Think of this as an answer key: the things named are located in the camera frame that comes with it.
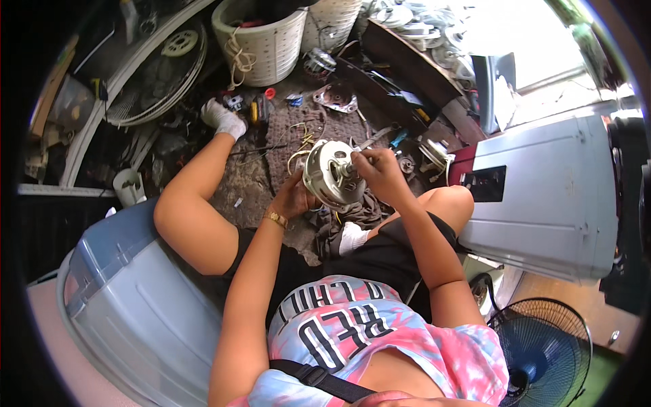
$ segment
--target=gold wristwatch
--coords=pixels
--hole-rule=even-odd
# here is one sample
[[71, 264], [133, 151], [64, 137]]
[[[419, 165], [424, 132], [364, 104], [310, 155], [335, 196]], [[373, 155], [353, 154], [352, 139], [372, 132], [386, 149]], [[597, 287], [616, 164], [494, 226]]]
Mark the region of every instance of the gold wristwatch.
[[267, 211], [262, 215], [263, 218], [269, 218], [272, 221], [278, 223], [280, 226], [282, 226], [284, 229], [287, 229], [287, 218], [279, 215], [278, 213], [274, 212], [271, 209], [267, 209]]

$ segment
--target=black strap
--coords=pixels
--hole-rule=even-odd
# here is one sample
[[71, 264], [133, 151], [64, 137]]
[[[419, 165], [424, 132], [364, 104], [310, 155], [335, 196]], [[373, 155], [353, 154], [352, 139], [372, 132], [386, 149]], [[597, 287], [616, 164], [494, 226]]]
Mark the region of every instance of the black strap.
[[297, 378], [306, 386], [316, 387], [351, 404], [375, 393], [373, 390], [333, 376], [321, 366], [302, 365], [287, 359], [270, 360], [269, 366], [271, 369], [276, 369]]

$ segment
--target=pink and blue shirt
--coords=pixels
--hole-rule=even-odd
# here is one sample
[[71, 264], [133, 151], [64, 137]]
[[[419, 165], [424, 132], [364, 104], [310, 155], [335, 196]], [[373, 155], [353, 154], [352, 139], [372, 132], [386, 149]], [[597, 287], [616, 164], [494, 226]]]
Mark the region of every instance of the pink and blue shirt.
[[[391, 287], [331, 275], [292, 291], [271, 321], [269, 358], [319, 365], [358, 383], [373, 353], [396, 348], [448, 398], [497, 406], [508, 372], [497, 334], [486, 326], [438, 328], [400, 301]], [[343, 401], [281, 371], [260, 375], [229, 406], [341, 406]]]

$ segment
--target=electric fan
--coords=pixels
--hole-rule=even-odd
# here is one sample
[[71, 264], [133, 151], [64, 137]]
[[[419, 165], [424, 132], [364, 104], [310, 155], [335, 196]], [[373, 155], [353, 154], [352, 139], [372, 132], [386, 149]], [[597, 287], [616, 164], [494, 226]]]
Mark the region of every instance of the electric fan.
[[583, 392], [592, 358], [585, 321], [570, 306], [550, 298], [529, 298], [500, 310], [486, 275], [478, 280], [488, 283], [497, 311], [488, 326], [499, 337], [509, 374], [500, 406], [570, 405]]

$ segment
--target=white sock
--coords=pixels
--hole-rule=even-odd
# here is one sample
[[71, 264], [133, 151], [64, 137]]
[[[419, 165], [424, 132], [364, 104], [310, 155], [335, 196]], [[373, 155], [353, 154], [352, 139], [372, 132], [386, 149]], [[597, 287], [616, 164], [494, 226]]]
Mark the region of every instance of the white sock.
[[341, 234], [341, 244], [339, 245], [339, 255], [341, 257], [352, 253], [353, 250], [366, 243], [368, 240], [368, 233], [370, 231], [363, 231], [359, 225], [352, 222], [344, 224], [344, 231]]
[[246, 133], [246, 123], [235, 113], [223, 107], [215, 98], [212, 98], [201, 107], [201, 120], [217, 133], [228, 133], [235, 141]]

